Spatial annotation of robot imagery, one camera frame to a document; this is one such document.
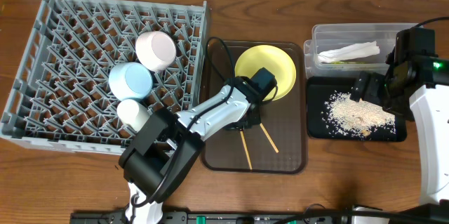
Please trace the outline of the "yellow plate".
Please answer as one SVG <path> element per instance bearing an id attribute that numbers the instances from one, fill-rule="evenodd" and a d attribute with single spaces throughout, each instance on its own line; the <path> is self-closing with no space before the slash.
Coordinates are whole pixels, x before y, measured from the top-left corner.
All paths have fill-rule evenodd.
<path id="1" fill-rule="evenodd" d="M 270 45 L 259 45 L 244 51 L 236 61 L 235 73 L 238 77 L 251 78 L 261 68 L 271 72 L 277 81 L 277 93 L 275 89 L 264 99 L 278 100 L 287 95 L 296 81 L 296 66 L 293 59 L 283 50 Z"/>

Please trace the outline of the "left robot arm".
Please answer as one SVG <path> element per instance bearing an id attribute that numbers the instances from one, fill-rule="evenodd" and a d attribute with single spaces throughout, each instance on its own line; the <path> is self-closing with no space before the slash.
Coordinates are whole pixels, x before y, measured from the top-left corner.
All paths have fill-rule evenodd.
<path id="1" fill-rule="evenodd" d="M 233 76 L 218 94 L 190 110 L 161 108 L 144 123 L 119 158 L 130 187 L 125 223 L 158 223 L 162 204 L 180 186 L 205 146 L 220 129 L 244 129 L 260 121 L 259 108 L 277 93 L 266 68 L 252 77 Z"/>

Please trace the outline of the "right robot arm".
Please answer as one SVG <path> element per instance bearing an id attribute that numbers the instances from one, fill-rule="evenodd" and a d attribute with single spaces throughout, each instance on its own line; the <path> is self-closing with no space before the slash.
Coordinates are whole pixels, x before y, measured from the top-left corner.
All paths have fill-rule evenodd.
<path id="1" fill-rule="evenodd" d="M 415 122 L 421 162 L 421 204 L 448 199 L 448 61 L 435 52 L 435 32 L 421 26 L 396 35 L 384 75 L 361 72 L 350 98 Z"/>

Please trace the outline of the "green snack wrapper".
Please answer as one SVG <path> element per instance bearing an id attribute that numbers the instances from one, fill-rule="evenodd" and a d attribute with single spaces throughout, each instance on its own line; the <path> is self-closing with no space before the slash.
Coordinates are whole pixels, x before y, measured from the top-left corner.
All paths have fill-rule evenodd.
<path id="1" fill-rule="evenodd" d="M 359 64 L 366 64 L 366 62 L 335 61 L 335 62 L 330 62 L 330 64 L 332 64 L 332 65 L 359 65 Z"/>

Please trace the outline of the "light blue bowl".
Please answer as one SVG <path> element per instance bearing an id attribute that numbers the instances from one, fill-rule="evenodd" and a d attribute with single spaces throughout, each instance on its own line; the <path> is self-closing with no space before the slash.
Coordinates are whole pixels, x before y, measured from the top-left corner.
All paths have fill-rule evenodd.
<path id="1" fill-rule="evenodd" d="M 113 66 L 108 84 L 112 94 L 120 101 L 146 98 L 153 86 L 150 71 L 138 62 L 124 62 Z"/>

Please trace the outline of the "white bowl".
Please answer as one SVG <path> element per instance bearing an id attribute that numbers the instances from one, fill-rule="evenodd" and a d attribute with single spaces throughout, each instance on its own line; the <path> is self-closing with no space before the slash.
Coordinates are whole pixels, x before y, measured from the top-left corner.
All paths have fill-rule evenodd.
<path id="1" fill-rule="evenodd" d="M 150 71 L 159 72 L 170 66 L 176 57 L 174 41 L 165 32 L 141 34 L 135 42 L 138 60 Z"/>

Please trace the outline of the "white napkin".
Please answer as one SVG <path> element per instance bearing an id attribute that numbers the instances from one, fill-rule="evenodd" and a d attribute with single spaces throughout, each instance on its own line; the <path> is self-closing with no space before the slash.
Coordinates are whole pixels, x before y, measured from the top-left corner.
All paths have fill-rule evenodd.
<path id="1" fill-rule="evenodd" d="M 317 55 L 320 63 L 334 63 L 345 60 L 366 58 L 368 56 L 380 53 L 380 47 L 376 41 L 365 42 L 362 44 L 352 44 L 343 48 L 323 51 Z"/>

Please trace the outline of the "small white cup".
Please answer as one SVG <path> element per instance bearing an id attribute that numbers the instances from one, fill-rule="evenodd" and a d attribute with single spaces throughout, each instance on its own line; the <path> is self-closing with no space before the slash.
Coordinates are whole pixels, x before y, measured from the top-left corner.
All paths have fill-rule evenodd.
<path id="1" fill-rule="evenodd" d="M 117 107 L 119 119 L 138 132 L 145 125 L 150 115 L 147 108 L 132 99 L 121 101 Z"/>

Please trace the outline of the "wooden chopstick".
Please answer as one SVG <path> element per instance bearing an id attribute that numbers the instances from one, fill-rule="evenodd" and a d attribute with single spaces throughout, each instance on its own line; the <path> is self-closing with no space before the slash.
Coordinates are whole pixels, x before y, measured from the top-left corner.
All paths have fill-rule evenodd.
<path id="1" fill-rule="evenodd" d="M 248 167 L 249 167 L 250 170 L 253 170 L 253 165 L 252 165 L 252 162 L 251 162 L 251 159 L 250 159 L 250 154 L 249 154 L 249 151 L 248 151 L 248 146 L 247 146 L 247 143 L 246 143 L 244 132 L 243 131 L 239 131 L 239 133 L 240 133 L 240 136 L 241 136 L 241 142 L 242 142 L 242 145 L 243 145 L 243 149 L 244 149 L 244 152 L 245 152 L 245 155 L 246 155 L 246 160 L 248 162 Z"/>
<path id="2" fill-rule="evenodd" d="M 263 123 L 260 123 L 260 128 L 262 129 L 263 133 L 265 134 L 267 140 L 269 141 L 270 145 L 272 146 L 275 153 L 279 153 L 279 149 L 277 148 L 275 142 L 272 140 L 272 137 L 270 136 L 267 129 L 264 127 Z"/>

